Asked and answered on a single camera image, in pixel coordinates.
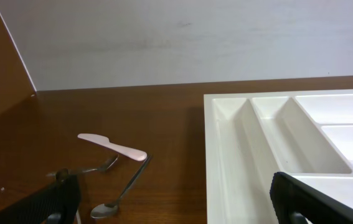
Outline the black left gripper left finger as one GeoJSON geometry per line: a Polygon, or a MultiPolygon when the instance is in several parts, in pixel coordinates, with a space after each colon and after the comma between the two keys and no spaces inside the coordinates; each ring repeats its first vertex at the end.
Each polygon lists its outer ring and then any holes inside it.
{"type": "Polygon", "coordinates": [[[0,210],[0,223],[73,223],[81,198],[78,176],[62,169],[51,184],[0,210]]]}

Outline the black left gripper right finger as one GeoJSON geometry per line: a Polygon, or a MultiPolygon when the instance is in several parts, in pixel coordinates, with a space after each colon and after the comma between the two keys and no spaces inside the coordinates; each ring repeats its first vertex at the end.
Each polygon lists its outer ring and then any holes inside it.
{"type": "Polygon", "coordinates": [[[273,175],[270,198],[279,223],[353,224],[353,209],[284,173],[273,175]]]}

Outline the dark-handled small metal teaspoon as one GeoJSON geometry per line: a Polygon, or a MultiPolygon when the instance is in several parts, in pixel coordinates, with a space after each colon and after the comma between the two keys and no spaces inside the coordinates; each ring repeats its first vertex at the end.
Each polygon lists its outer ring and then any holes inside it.
{"type": "Polygon", "coordinates": [[[103,203],[103,204],[97,205],[90,212],[90,217],[93,219],[102,219],[102,218],[107,218],[107,217],[116,215],[118,213],[118,210],[120,209],[121,199],[126,195],[128,190],[132,188],[134,183],[137,181],[137,179],[140,177],[140,175],[143,173],[145,168],[150,163],[151,159],[152,159],[152,155],[149,154],[147,158],[144,160],[144,162],[141,164],[139,169],[132,176],[132,178],[127,183],[126,187],[123,189],[123,191],[120,193],[119,197],[116,200],[110,203],[103,203]]]}

